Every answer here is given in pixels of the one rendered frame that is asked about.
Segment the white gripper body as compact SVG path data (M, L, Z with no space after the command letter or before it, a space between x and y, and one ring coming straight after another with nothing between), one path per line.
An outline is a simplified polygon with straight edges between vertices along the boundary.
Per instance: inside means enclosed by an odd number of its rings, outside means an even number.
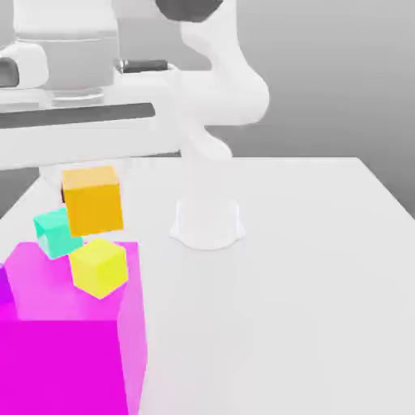
M91 100L0 89L0 170L176 152L174 73L115 74Z

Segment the small orange cube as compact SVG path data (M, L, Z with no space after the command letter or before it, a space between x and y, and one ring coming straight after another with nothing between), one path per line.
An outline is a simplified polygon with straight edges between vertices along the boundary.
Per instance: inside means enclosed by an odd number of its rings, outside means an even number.
M73 237L124 228L120 181L112 165L64 170L62 189Z

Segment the small teal cube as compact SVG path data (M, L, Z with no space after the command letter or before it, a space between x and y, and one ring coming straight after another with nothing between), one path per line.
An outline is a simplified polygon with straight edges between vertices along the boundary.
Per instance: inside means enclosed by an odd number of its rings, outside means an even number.
M72 237L65 207L35 216L33 222L40 248L50 259L61 258L83 245L81 237Z

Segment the small yellow cube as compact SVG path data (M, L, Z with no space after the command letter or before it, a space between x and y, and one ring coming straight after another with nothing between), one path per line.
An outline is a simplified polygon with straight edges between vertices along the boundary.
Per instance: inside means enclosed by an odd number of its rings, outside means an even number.
M96 238L69 254L73 284L97 299L108 297L129 279L126 250Z

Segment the large magenta box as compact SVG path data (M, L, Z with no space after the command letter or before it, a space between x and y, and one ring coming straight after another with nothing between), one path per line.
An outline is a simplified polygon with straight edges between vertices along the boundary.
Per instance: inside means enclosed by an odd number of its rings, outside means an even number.
M77 289L68 258L21 242L5 262L0 415L139 415L148 351L139 247L128 281L104 299Z

